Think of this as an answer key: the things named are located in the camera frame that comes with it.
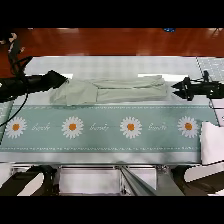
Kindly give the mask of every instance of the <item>folded cloth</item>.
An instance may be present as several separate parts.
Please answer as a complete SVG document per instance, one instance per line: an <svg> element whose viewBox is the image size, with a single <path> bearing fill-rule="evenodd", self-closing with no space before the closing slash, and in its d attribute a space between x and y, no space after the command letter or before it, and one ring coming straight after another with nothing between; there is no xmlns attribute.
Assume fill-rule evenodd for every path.
<svg viewBox="0 0 224 224"><path fill-rule="evenodd" d="M224 127L202 122L200 141L202 164L224 160Z"/></svg>
<svg viewBox="0 0 224 224"><path fill-rule="evenodd" d="M163 98L167 95L161 75L132 79L72 79L52 91L50 102L58 105L80 105L106 102L125 102Z"/></svg>

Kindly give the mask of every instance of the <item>daisy print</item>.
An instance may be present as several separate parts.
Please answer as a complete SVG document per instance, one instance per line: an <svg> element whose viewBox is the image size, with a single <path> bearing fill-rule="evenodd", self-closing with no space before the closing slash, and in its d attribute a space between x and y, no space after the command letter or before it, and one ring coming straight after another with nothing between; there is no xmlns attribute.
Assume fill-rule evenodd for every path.
<svg viewBox="0 0 224 224"><path fill-rule="evenodd" d="M83 121L78 117L69 117L65 122L63 122L63 135L65 135L66 138L70 139L76 138L77 136L82 134L83 126Z"/></svg>
<svg viewBox="0 0 224 224"><path fill-rule="evenodd" d="M178 130L182 132L182 135L188 138L194 138L198 134L198 125L194 118L182 117L178 122Z"/></svg>
<svg viewBox="0 0 224 224"><path fill-rule="evenodd" d="M27 128L26 121L22 117L15 117L8 122L5 132L8 138L17 138L23 134Z"/></svg>
<svg viewBox="0 0 224 224"><path fill-rule="evenodd" d="M140 121L134 117L126 117L123 119L120 127L120 131L123 132L123 135L130 139L139 136L141 134L140 131L142 130Z"/></svg>

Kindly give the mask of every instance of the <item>blue round object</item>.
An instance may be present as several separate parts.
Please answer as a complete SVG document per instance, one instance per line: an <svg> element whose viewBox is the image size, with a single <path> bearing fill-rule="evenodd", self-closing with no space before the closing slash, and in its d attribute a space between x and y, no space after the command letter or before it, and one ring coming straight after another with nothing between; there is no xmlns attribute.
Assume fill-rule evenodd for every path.
<svg viewBox="0 0 224 224"><path fill-rule="evenodd" d="M163 28L166 32L175 32L176 28Z"/></svg>

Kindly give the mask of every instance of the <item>daisy tablecloth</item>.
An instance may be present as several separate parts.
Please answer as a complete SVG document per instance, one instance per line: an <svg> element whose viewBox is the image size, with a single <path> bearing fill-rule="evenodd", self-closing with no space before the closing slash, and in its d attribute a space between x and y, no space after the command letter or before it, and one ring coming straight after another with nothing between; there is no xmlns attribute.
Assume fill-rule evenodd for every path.
<svg viewBox="0 0 224 224"><path fill-rule="evenodd" d="M51 69L84 79L144 73L201 78L192 57L43 57L34 58L26 73L43 74ZM8 123L1 161L200 163L201 122L216 124L205 97L187 102L170 88L163 101L79 107L50 106L49 94L30 94L25 107ZM23 100L15 101L11 114Z"/></svg>

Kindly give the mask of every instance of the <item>brown surface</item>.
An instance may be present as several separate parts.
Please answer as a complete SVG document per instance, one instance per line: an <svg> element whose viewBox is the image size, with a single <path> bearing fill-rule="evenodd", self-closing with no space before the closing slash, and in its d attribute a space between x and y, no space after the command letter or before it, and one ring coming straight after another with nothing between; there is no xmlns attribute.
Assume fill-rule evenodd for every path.
<svg viewBox="0 0 224 224"><path fill-rule="evenodd" d="M224 31L214 28L17 28L25 56L159 55L224 57ZM9 77L7 46L0 45L0 77Z"/></svg>

